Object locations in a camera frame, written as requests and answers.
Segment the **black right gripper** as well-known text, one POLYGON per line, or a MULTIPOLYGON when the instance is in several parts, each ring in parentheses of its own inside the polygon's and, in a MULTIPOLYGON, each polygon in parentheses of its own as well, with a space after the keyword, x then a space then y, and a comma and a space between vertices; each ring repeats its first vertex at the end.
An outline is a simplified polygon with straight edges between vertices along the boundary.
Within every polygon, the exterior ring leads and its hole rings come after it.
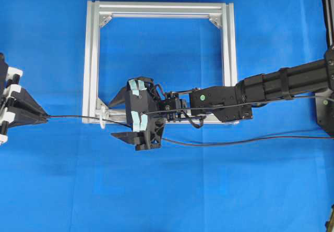
POLYGON ((181 109, 187 107, 178 93, 164 93, 160 84, 146 77, 129 79, 108 106, 125 103, 127 124, 132 131, 114 132, 111 136, 135 145, 136 150, 159 148, 166 122, 181 118, 181 109))

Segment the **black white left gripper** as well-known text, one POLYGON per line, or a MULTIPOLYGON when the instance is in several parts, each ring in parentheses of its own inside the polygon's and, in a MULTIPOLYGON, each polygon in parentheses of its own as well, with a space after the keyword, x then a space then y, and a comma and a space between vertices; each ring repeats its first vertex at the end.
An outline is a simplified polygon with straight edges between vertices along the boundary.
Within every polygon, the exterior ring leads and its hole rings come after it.
POLYGON ((22 75, 22 70, 8 66, 1 53, 1 144, 8 141, 9 128, 47 123, 46 111, 19 85, 22 75))

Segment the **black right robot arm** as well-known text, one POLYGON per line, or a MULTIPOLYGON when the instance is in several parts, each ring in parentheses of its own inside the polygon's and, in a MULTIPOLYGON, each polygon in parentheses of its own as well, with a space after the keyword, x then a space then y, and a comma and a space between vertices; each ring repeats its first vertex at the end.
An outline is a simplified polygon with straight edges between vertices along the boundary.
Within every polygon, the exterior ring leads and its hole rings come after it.
POLYGON ((110 108, 125 104, 126 124, 132 130, 111 135, 134 145, 137 151, 156 149, 161 146, 167 122, 186 120, 201 128, 209 114, 222 123, 251 119, 254 107, 327 89, 333 90, 331 48, 324 59, 248 77, 231 87, 163 92, 153 79, 137 77, 129 79, 109 103, 110 108))

